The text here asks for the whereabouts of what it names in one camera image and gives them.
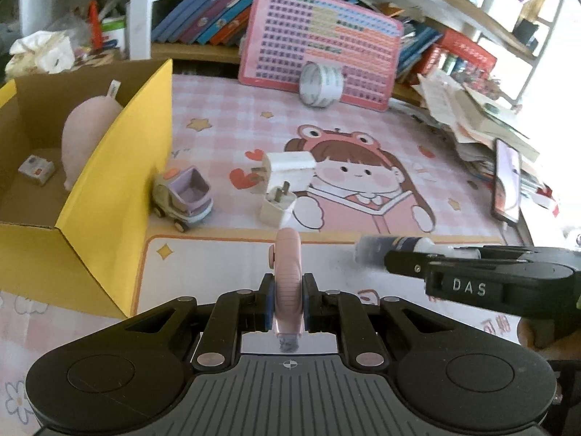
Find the black white bottle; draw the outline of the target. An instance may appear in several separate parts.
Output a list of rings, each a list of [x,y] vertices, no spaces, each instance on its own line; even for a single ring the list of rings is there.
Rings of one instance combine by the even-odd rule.
[[[362,236],[354,246],[357,264],[379,268],[389,252],[415,252],[459,259],[479,259],[480,249],[436,244],[428,237]]]

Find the pink handheld fan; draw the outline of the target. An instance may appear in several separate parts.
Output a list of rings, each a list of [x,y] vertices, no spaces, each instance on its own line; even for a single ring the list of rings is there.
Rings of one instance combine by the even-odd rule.
[[[298,351],[303,321],[301,241],[298,232],[285,227],[269,248],[274,272],[274,329],[282,353]]]

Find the small white plug adapter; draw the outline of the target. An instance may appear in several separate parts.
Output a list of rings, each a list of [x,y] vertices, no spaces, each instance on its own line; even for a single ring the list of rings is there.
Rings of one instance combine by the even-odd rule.
[[[263,197],[260,221],[275,229],[282,229],[291,219],[296,200],[296,194],[291,191],[291,184],[285,181]]]

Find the toy dump truck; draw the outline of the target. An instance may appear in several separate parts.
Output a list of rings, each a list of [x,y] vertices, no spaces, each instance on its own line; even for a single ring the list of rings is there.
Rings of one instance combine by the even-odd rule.
[[[158,218],[169,219],[179,232],[187,232],[213,210],[210,190],[210,184],[194,165],[169,168],[154,180],[153,211]]]

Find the large white charger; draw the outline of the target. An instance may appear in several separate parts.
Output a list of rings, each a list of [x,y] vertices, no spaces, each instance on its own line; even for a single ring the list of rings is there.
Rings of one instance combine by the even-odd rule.
[[[262,165],[251,168],[270,192],[276,187],[289,183],[289,191],[306,191],[311,184],[316,168],[316,160],[309,151],[266,153]]]

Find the clear tape roll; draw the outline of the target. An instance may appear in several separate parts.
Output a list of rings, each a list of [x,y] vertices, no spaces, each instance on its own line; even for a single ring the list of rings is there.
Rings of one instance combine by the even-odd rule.
[[[345,79],[340,67],[306,63],[301,70],[298,93],[301,102],[310,107],[327,108],[342,98]]]

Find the pink plush pig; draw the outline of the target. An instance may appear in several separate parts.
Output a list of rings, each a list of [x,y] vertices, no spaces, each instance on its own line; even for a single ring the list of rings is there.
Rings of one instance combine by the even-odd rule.
[[[116,100],[120,86],[118,80],[112,80],[104,96],[88,98],[68,115],[61,142],[66,191],[73,189],[104,134],[121,113],[123,107]]]

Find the small white red box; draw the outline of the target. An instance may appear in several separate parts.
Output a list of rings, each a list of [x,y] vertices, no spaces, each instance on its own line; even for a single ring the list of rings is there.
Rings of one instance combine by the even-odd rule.
[[[31,154],[18,168],[18,172],[26,179],[44,186],[56,171],[55,164],[45,158]]]

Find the pink checkered tablecloth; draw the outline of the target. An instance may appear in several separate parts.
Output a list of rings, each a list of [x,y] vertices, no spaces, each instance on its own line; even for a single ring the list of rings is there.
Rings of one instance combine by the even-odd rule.
[[[151,187],[134,314],[180,294],[211,302],[234,286],[259,282],[266,271],[264,243],[277,231],[259,219],[267,192],[251,172],[266,153],[309,151],[316,160],[308,189],[293,192],[297,200],[288,222],[304,241],[341,244],[384,234],[519,242],[491,215],[491,185],[466,171],[452,141],[401,110],[348,104],[316,109],[295,93],[172,71],[171,121],[170,153],[158,175],[194,165],[210,184],[213,210],[179,232],[155,215]],[[38,428],[25,389],[36,358],[116,319],[122,318],[1,288],[3,434],[31,435]]]

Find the smartphone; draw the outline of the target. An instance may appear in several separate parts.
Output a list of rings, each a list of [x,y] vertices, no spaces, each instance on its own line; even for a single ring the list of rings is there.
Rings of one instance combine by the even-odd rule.
[[[517,225],[521,204],[521,154],[504,140],[494,141],[494,178],[491,215]]]

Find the stack of papers and books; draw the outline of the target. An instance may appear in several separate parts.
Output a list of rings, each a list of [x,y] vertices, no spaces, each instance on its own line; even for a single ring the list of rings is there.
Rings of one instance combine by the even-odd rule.
[[[397,87],[393,98],[412,116],[444,130],[467,170],[482,181],[492,182],[495,142],[507,143],[521,156],[523,195],[559,215],[552,189],[534,168],[540,153],[511,125],[515,120],[512,111],[439,70],[420,76],[412,87]]]

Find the red book box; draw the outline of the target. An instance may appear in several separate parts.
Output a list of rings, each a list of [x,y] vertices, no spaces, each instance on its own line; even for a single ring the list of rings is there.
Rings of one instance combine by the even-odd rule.
[[[444,53],[455,55],[467,62],[469,67],[480,70],[482,78],[487,78],[496,64],[496,57],[480,47],[473,40],[454,29],[446,29],[435,43],[430,43],[414,65],[412,72],[426,76]]]

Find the yellow cardboard box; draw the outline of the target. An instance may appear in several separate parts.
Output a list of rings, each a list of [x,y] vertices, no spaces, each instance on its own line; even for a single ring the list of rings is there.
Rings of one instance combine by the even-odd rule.
[[[172,139],[170,60],[12,80],[1,90],[1,287],[133,315],[150,191]]]

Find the pink keyboard learning board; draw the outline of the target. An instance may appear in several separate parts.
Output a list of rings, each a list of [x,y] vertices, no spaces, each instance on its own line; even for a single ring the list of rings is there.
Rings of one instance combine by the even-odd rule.
[[[340,67],[342,102],[385,111],[394,89],[403,24],[343,0],[253,0],[238,81],[297,92],[302,67]]]

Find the crumpled white bag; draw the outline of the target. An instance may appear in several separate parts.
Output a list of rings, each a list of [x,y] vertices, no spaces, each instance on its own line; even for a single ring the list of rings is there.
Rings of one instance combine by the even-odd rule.
[[[70,37],[65,32],[38,31],[16,40],[10,47],[6,77],[58,74],[70,70],[76,61]]]

